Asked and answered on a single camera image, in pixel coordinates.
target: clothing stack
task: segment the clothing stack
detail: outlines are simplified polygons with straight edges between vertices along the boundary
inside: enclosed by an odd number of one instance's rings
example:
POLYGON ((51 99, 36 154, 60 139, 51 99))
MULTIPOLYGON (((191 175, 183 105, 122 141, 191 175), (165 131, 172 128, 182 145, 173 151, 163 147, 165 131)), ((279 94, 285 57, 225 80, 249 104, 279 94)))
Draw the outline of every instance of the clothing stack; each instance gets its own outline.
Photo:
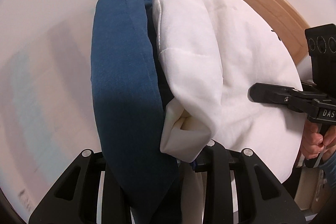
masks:
POLYGON ((302 86, 242 0, 99 0, 91 81, 102 151, 136 224, 202 223, 205 178, 188 163, 211 139, 253 149, 281 182, 291 173, 305 116, 248 90, 302 86))

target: black bracket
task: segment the black bracket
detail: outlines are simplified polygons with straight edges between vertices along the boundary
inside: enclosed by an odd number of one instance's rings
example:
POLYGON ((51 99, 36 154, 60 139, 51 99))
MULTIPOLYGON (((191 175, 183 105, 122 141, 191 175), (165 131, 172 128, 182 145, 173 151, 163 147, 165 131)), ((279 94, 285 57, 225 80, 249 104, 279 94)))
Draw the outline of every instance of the black bracket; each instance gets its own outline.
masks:
MULTIPOLYGON (((321 123, 323 136, 330 125, 336 125, 336 100, 317 90, 313 84, 302 82, 303 91, 288 86, 255 83, 249 91, 254 102, 284 105, 295 112, 304 112, 310 122, 321 123)), ((314 167, 316 159, 305 160, 305 165, 314 167)))
POLYGON ((214 142, 191 166, 195 172, 207 172, 203 224, 233 223, 230 170, 235 175, 239 223, 306 223, 293 198, 251 149, 239 153, 214 142))
MULTIPOLYGON (((230 170, 236 179, 240 223, 305 224, 289 193, 252 150, 239 153, 213 142, 191 166, 195 172, 207 172, 203 224, 233 224, 230 170)), ((122 189, 102 153, 92 150, 84 150, 64 171, 32 213, 29 224, 95 224, 102 171, 102 224, 131 224, 122 189)))
POLYGON ((101 172, 105 171, 102 224, 132 224, 124 193, 102 153, 84 150, 54 183, 29 224, 96 224, 101 172))

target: metal screw head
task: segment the metal screw head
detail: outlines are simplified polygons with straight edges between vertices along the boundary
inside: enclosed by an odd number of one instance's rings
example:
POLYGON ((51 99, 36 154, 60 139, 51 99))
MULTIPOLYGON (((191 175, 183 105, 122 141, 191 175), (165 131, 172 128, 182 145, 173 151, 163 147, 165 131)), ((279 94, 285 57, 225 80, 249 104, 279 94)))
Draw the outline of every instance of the metal screw head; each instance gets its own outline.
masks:
POLYGON ((91 150, 84 150, 83 152, 82 152, 82 156, 83 157, 88 157, 88 156, 90 156, 91 155, 91 150))
POLYGON ((210 140, 210 142, 208 142, 207 146, 214 146, 215 142, 213 140, 210 140))
POLYGON ((251 150, 251 149, 245 149, 244 150, 244 154, 246 155, 246 156, 252 156, 253 155, 253 151, 251 150))

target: human hand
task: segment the human hand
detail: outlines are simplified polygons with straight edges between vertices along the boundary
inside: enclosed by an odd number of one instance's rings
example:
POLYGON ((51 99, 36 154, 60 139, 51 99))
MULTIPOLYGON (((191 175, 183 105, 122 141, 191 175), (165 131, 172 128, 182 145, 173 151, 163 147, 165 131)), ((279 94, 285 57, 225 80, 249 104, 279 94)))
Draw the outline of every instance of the human hand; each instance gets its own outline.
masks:
POLYGON ((330 126, 324 137, 318 133, 318 130, 316 123, 306 120, 300 150, 306 159, 314 159, 326 146, 322 156, 322 159, 326 161, 336 150, 336 126, 330 126))

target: finger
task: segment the finger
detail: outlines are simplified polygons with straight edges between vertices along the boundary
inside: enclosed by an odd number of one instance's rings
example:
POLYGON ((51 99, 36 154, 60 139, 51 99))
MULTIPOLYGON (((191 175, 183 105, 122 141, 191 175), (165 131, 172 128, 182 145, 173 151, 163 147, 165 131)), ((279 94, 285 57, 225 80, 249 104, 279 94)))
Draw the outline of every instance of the finger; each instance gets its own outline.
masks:
POLYGON ((324 145, 323 144, 319 144, 319 145, 310 145, 306 142, 302 142, 302 146, 306 149, 306 151, 309 154, 318 154, 321 153, 324 149, 324 145))
POLYGON ((327 145, 327 148, 331 148, 335 145, 336 145, 336 138, 334 138, 334 140, 329 145, 327 145))
POLYGON ((323 142, 323 136, 320 133, 304 132, 302 138, 310 145, 319 145, 323 142))
POLYGON ((308 160, 316 158, 319 154, 311 154, 309 153, 303 145, 300 147, 301 153, 304 155, 304 157, 308 160))
POLYGON ((317 123, 310 122, 306 119, 304 123, 304 130, 310 131, 312 133, 317 133, 317 131, 319 130, 319 126, 317 123))
POLYGON ((323 138, 324 145, 330 145, 332 141, 336 138, 336 126, 330 126, 323 138))

